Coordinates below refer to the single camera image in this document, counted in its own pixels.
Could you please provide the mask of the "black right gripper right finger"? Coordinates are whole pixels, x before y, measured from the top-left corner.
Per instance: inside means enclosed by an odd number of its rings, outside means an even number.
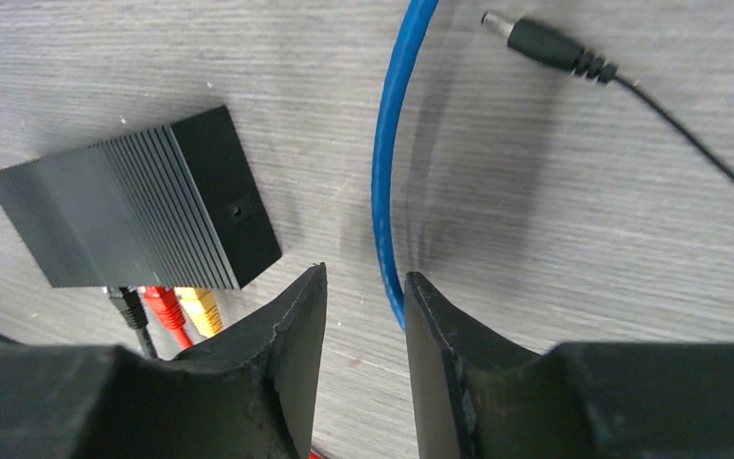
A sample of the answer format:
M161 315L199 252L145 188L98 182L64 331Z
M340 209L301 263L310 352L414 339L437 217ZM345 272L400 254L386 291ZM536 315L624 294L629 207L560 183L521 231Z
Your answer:
M405 282L423 458L734 458L734 343L563 342L537 354Z

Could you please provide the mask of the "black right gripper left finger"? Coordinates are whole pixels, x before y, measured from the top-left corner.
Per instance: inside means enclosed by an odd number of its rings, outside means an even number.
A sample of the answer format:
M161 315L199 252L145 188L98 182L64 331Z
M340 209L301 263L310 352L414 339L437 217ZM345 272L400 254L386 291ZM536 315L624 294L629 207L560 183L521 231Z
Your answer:
M0 458L307 458L324 264L173 359L0 335Z

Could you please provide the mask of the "black network switch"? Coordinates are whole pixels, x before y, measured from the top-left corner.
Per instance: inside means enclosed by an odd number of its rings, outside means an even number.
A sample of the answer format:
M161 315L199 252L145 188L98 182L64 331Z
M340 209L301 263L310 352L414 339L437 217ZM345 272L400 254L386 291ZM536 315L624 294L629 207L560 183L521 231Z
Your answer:
M51 286L247 286L281 258L229 110L0 169L0 206Z

